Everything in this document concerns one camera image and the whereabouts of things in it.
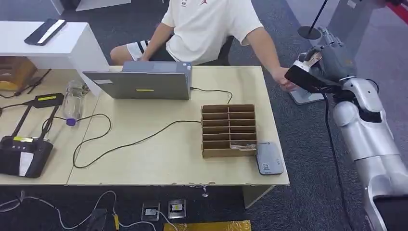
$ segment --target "beige desk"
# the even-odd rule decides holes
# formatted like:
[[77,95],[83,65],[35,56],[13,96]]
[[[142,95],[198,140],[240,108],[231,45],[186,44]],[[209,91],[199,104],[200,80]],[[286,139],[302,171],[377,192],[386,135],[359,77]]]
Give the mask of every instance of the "beige desk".
[[[228,90],[232,104],[255,104],[260,141],[281,146],[260,67],[194,67],[192,86]],[[94,113],[108,115],[111,132],[84,144],[77,164],[91,162],[105,151],[154,134],[177,120],[200,120],[205,104],[226,104],[223,92],[193,91],[190,101],[114,100],[101,93]],[[106,118],[93,118],[85,139],[106,132]],[[69,185],[241,185],[245,206],[251,206],[275,185],[288,185],[286,168],[277,176],[261,176],[255,157],[210,158],[201,155],[201,125],[179,123],[157,136],[119,149],[85,169],[74,168]]]
[[[45,71],[39,71],[38,76],[41,76]],[[76,70],[52,70],[43,80],[43,83],[38,85],[34,91],[27,95],[24,92],[22,95],[10,99],[0,98],[0,106],[4,107],[11,104],[23,103],[34,99],[36,95],[50,93],[65,93],[67,83],[74,79],[80,79]],[[1,92],[4,95],[10,95],[6,91]],[[93,113],[97,98],[91,93],[84,98],[83,116],[89,116]],[[31,108],[22,128],[18,135],[24,137],[38,137],[41,133],[42,123],[51,115],[53,108],[36,109]],[[26,106],[18,106],[4,109],[0,116],[0,137],[11,135],[18,121],[21,119]],[[62,116],[62,108],[57,113],[57,116]],[[64,121],[55,119],[50,132],[46,138],[50,139],[54,148],[44,167],[42,176],[37,179],[21,178],[16,176],[0,175],[0,185],[65,185],[68,181],[72,170],[72,154],[75,147],[84,138],[86,129],[89,125],[89,120],[81,121],[74,128],[68,127]]]

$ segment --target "person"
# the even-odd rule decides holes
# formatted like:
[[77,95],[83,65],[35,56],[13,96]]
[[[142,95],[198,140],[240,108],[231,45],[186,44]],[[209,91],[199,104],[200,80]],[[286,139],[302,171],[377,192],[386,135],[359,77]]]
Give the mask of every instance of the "person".
[[151,40],[115,47],[111,59],[115,65],[131,60],[203,64],[218,58],[228,36],[251,45],[282,89],[296,88],[285,78],[288,69],[281,67],[275,44],[251,0],[170,0]]

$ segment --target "laptop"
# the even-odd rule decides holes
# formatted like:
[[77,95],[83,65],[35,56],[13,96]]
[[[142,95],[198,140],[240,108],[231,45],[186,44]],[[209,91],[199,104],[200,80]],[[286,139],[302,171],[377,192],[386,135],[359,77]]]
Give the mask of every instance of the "laptop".
[[190,99],[191,63],[126,62],[122,72],[83,73],[114,99]]

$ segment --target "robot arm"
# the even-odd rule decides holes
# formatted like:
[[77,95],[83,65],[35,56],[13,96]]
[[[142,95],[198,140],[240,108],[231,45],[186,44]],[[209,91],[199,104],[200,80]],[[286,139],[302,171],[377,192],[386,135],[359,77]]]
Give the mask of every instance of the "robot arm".
[[320,28],[320,47],[314,47],[289,69],[286,78],[311,93],[332,93],[333,118],[364,187],[364,208],[374,231],[405,230],[405,211],[384,209],[408,202],[408,171],[388,127],[383,104],[373,85],[357,77],[345,45]]

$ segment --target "white cable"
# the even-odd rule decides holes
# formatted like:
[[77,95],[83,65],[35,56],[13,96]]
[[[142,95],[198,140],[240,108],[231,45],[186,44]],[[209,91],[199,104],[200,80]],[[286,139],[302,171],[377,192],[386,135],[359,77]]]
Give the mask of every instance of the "white cable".
[[[99,197],[99,199],[97,200],[97,202],[96,202],[96,204],[95,204],[95,206],[94,206],[92,212],[93,212],[93,211],[96,209],[96,207],[98,206],[98,203],[99,203],[99,201],[101,200],[101,198],[102,198],[104,195],[106,195],[107,193],[113,193],[113,195],[115,196],[115,201],[114,201],[114,206],[113,206],[113,212],[114,212],[114,214],[116,214],[116,212],[115,212],[116,193],[115,193],[114,191],[111,191],[111,190],[106,191],[106,192],[104,192],[102,195],[100,195],[100,197]],[[64,225],[63,221],[62,221],[60,210],[57,209],[55,206],[53,206],[51,203],[49,203],[49,202],[47,202],[47,201],[45,201],[45,200],[43,200],[43,199],[39,199],[39,198],[33,197],[33,196],[25,196],[25,192],[24,192],[24,191],[21,191],[20,201],[23,202],[24,199],[34,199],[34,200],[37,200],[37,201],[41,201],[42,203],[45,203],[46,205],[50,206],[51,208],[54,208],[55,210],[57,210],[57,212],[58,212],[58,218],[59,218],[59,220],[60,220],[60,224],[61,224],[61,226],[62,226],[65,230],[73,230],[73,229],[78,228],[80,225],[82,225],[85,221],[87,221],[87,220],[92,216],[92,212],[91,212],[91,214],[89,214],[89,216],[87,216],[87,217],[86,217],[82,222],[80,222],[79,224],[77,224],[77,225],[75,225],[75,226],[73,226],[73,227],[66,227],[66,226]],[[17,199],[14,199],[14,200],[5,202],[5,203],[1,204],[0,207],[2,207],[2,206],[4,206],[4,205],[8,205],[8,204],[10,204],[10,203],[12,203],[12,202],[15,202],[15,201],[18,201],[18,200],[17,200]],[[20,203],[18,203],[16,206],[14,206],[14,207],[12,207],[12,208],[8,208],[8,209],[5,209],[4,211],[0,211],[0,213],[1,213],[1,212],[11,211],[11,210],[17,208],[19,205],[20,205]]]
[[134,225],[142,224],[142,223],[151,225],[153,227],[153,230],[156,231],[156,227],[152,223],[147,222],[147,221],[138,221],[138,222],[132,223],[130,225],[124,225],[124,224],[119,222],[119,225],[122,226],[123,228],[129,228],[130,226],[134,226]]
[[160,211],[158,211],[158,210],[156,210],[156,211],[159,212],[159,213],[166,219],[167,223],[169,223],[171,226],[173,226],[173,228],[174,228],[176,231],[179,231],[179,230],[177,229],[177,227],[176,227],[175,225],[173,225],[173,223],[171,223],[171,222],[167,219],[167,217],[164,215],[164,213],[162,213],[162,212],[160,212]]

